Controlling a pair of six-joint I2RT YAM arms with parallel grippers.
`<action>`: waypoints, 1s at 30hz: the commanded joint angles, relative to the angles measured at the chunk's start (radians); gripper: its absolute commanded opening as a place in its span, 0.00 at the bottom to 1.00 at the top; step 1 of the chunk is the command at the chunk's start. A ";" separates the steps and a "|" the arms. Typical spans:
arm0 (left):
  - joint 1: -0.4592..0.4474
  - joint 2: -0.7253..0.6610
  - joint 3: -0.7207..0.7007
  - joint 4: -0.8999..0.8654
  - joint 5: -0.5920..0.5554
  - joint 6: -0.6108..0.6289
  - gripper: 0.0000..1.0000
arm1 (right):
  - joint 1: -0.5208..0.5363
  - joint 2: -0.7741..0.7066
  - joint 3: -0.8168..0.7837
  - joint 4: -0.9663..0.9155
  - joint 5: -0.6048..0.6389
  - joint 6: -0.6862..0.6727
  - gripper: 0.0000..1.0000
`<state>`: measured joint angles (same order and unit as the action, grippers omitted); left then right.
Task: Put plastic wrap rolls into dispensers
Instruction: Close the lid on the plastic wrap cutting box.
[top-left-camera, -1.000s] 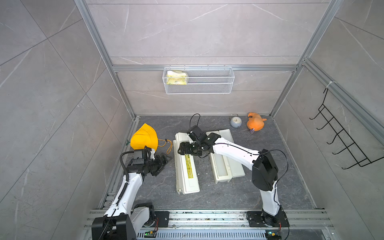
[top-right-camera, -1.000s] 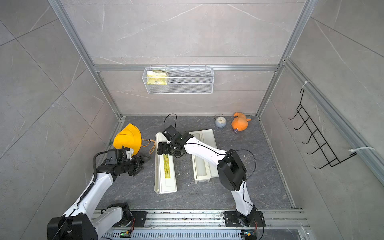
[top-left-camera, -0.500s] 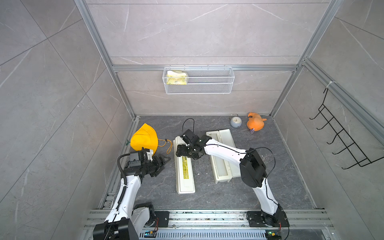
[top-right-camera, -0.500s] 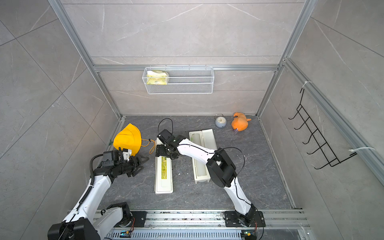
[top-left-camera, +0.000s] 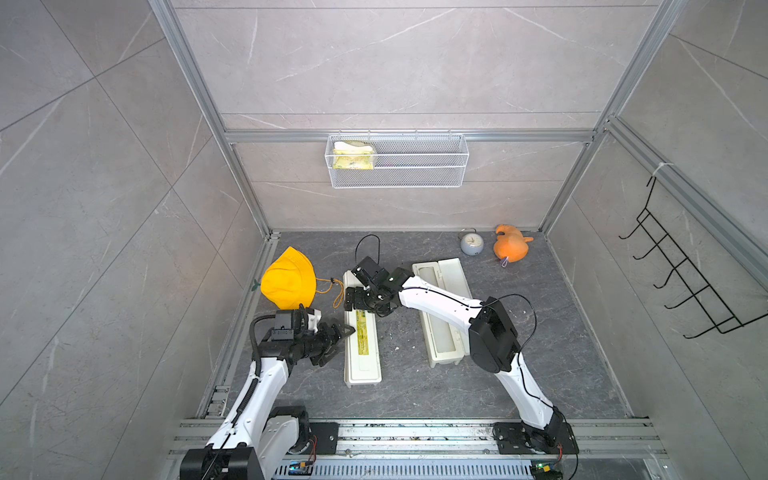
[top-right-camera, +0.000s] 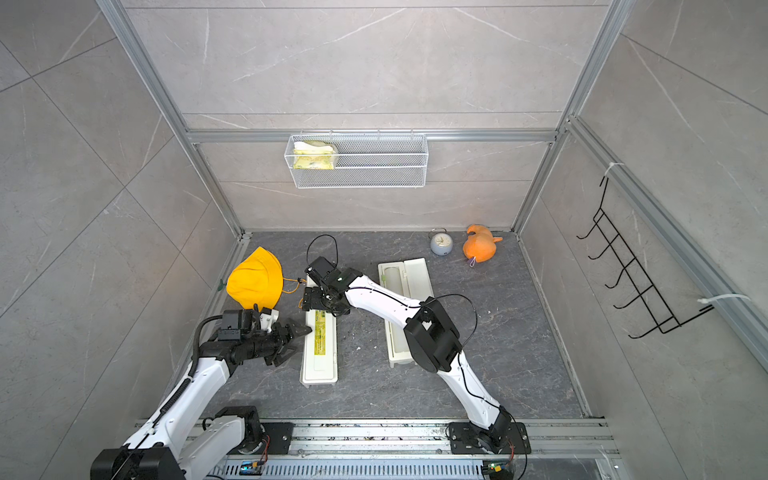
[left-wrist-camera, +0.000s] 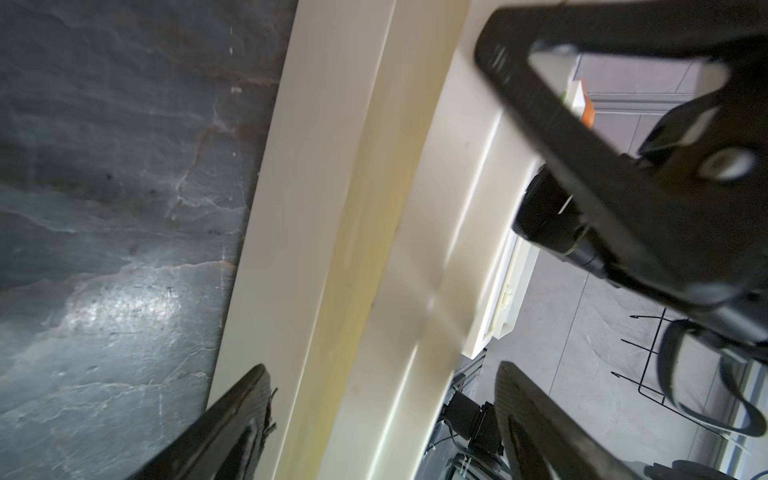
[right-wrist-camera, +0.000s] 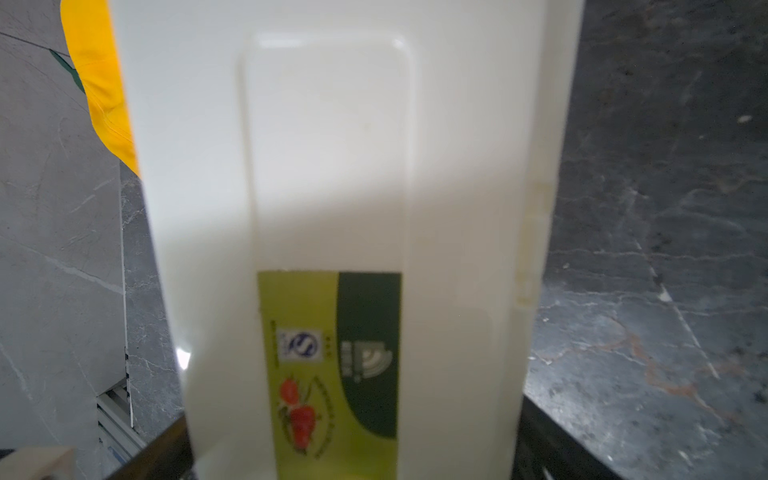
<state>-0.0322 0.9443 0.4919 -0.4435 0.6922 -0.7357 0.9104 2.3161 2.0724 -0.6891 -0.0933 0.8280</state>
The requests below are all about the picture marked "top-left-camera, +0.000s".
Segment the white wrap dispenser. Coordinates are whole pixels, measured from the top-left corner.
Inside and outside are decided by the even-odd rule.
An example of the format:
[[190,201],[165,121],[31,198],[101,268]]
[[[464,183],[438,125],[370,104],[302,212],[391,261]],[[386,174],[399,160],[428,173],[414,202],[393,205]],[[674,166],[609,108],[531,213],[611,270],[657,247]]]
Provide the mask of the white wrap dispenser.
[[[429,266],[436,267],[438,278],[441,284],[440,287],[431,285],[419,276],[419,270]],[[454,297],[471,297],[469,284],[467,282],[464,269],[459,258],[415,263],[412,266],[412,271],[417,277],[419,277],[421,280],[424,280],[430,286],[450,292]],[[449,321],[446,317],[446,314],[454,311],[454,308],[449,309],[449,306],[458,306],[458,304],[443,298],[442,296],[439,296],[439,298],[441,301],[438,303],[437,307],[427,307],[426,310],[420,311],[424,339],[427,349],[428,363],[431,368],[434,368],[438,364],[458,365],[466,356],[470,354],[467,328],[460,327],[455,321]],[[435,344],[432,338],[431,328],[428,323],[429,314],[439,318],[440,320],[443,320],[449,325],[454,343],[454,350],[452,352],[442,355],[435,353]]]
[[378,384],[382,381],[382,371],[376,317],[364,310],[365,305],[356,299],[357,288],[361,288],[362,284],[351,271],[344,273],[343,283],[344,321],[355,330],[345,340],[344,382],[349,388]]

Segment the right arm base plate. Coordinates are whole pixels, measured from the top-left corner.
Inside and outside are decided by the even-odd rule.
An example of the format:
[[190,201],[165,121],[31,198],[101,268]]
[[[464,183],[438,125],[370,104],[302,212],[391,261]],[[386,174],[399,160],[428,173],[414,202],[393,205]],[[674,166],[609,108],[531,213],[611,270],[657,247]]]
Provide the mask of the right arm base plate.
[[496,422],[492,437],[500,454],[576,455],[580,453],[567,422],[553,419],[544,429],[519,422]]

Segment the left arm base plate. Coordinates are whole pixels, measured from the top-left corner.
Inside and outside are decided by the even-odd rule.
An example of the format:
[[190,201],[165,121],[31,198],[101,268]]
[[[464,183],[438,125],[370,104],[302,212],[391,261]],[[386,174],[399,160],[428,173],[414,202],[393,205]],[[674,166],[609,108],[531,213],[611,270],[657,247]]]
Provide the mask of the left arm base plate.
[[338,422],[310,422],[307,452],[321,456],[335,455],[340,438],[339,430]]

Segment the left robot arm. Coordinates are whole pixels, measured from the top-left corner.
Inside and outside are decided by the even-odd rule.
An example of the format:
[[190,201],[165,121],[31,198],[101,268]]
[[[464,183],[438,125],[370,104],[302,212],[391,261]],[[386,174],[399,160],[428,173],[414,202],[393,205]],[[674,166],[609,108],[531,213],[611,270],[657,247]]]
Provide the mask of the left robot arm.
[[321,317],[319,310],[300,305],[251,320],[248,376],[214,435],[204,447],[187,451],[181,479],[270,479],[286,454],[316,445],[306,409],[274,403],[301,360],[322,367],[355,334],[354,327]]

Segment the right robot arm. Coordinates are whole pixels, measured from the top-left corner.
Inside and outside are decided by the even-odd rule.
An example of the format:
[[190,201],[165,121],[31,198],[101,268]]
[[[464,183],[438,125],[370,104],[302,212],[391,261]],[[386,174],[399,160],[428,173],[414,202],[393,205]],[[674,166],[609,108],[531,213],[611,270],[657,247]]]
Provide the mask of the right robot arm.
[[347,310],[358,309],[381,318],[399,307],[419,310],[465,332],[469,354],[482,370],[494,374],[513,400],[524,438],[539,452],[557,453],[566,434],[566,420],[530,373],[524,344],[501,300],[473,299],[439,288],[397,268],[388,272],[367,256],[351,269],[357,284],[346,291]]

